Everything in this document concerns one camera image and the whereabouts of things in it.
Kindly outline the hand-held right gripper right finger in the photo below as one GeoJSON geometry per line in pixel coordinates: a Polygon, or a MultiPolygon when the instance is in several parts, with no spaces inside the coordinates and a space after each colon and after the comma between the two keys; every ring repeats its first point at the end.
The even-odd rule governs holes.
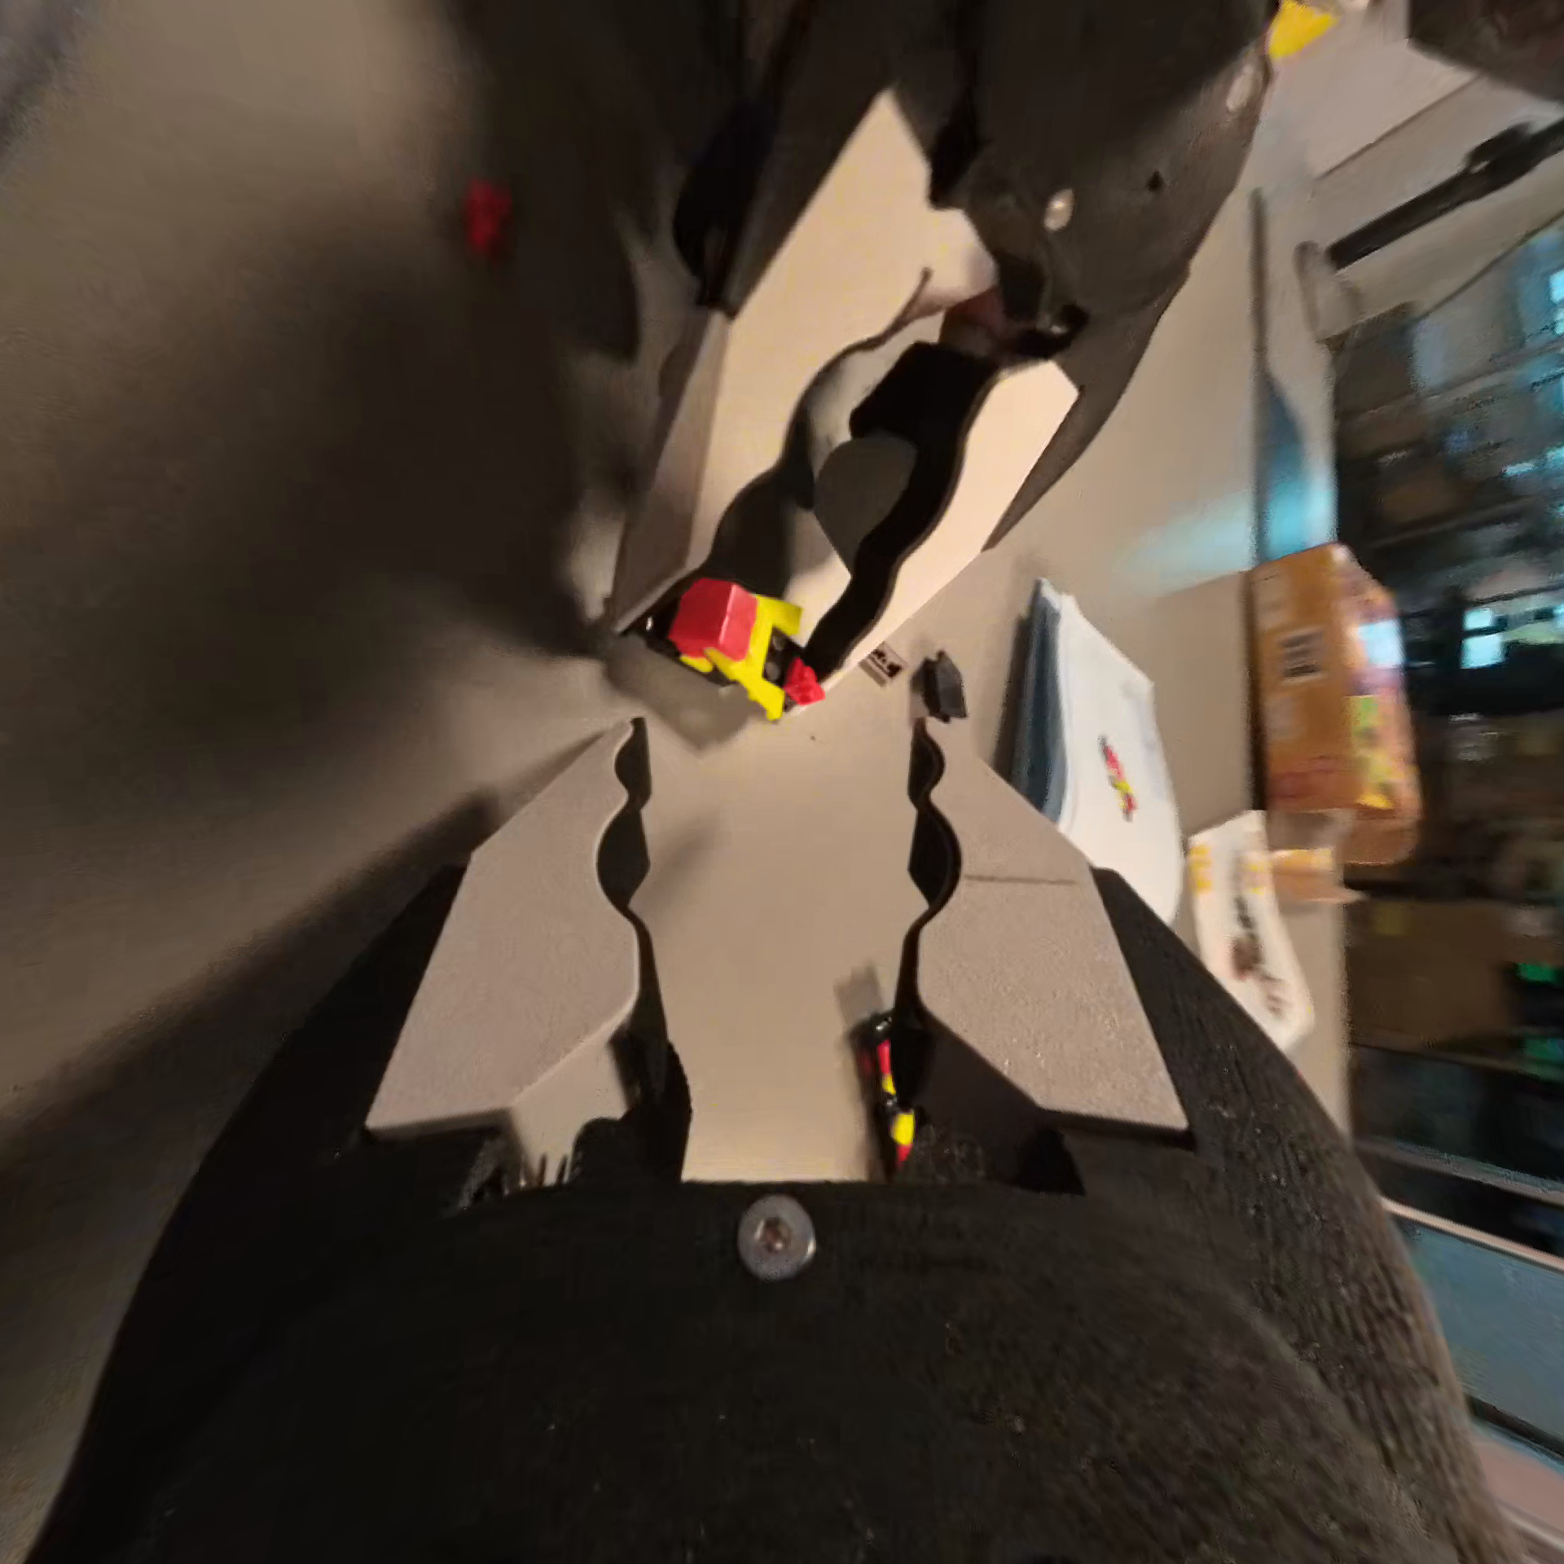
{"type": "Polygon", "coordinates": [[[1188,1114],[1089,859],[935,718],[911,731],[922,910],[894,990],[894,1077],[978,1140],[1183,1140],[1188,1114]]]}

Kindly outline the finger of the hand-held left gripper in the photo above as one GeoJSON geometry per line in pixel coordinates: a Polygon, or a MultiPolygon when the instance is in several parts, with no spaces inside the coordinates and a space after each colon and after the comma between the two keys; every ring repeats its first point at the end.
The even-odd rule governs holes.
{"type": "Polygon", "coordinates": [[[618,545],[607,625],[626,632],[706,558],[732,502],[786,453],[810,386],[847,353],[993,282],[894,90],[879,90],[739,304],[702,306],[665,366],[656,437],[618,545]]]}
{"type": "Polygon", "coordinates": [[[911,470],[847,565],[847,586],[808,638],[836,679],[987,550],[1078,398],[1050,358],[901,355],[855,407],[851,442],[900,440],[911,470]]]}

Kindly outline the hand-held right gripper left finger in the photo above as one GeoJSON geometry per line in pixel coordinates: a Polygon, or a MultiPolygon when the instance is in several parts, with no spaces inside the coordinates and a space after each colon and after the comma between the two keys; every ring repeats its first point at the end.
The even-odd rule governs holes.
{"type": "Polygon", "coordinates": [[[473,852],[365,1116],[382,1140],[497,1133],[523,1180],[585,1180],[594,1126],[680,1180],[691,1086],[652,934],[650,733],[590,736],[473,852]]]}

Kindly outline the red yellow lego model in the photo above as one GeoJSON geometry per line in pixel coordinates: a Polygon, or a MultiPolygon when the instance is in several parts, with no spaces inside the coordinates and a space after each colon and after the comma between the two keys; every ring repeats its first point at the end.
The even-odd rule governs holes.
{"type": "Polygon", "coordinates": [[[667,640],[682,666],[743,690],[767,720],[778,720],[827,695],[803,627],[805,612],[790,599],[700,576],[678,597],[667,640]]]}

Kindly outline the orange cardboard lego box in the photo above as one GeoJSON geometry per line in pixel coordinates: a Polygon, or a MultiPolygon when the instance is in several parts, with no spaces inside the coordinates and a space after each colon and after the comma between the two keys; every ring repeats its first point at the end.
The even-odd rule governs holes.
{"type": "Polygon", "coordinates": [[[1402,865],[1425,807],[1393,595],[1337,539],[1248,587],[1266,809],[1324,829],[1345,867],[1402,865]]]}

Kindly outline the white instruction leaflet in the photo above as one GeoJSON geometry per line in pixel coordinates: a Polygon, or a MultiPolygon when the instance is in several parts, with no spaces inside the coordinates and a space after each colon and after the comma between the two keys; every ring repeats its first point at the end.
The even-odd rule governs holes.
{"type": "Polygon", "coordinates": [[[1205,967],[1272,1044],[1292,1053],[1315,1006],[1277,898],[1264,811],[1194,833],[1186,887],[1205,967]]]}

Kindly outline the open instruction booklet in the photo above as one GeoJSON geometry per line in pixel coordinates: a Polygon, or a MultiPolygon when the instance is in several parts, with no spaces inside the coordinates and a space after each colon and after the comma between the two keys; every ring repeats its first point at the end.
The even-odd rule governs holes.
{"type": "Polygon", "coordinates": [[[1009,781],[1173,924],[1184,833],[1149,675],[1047,578],[1030,597],[1024,647],[1009,781]]]}

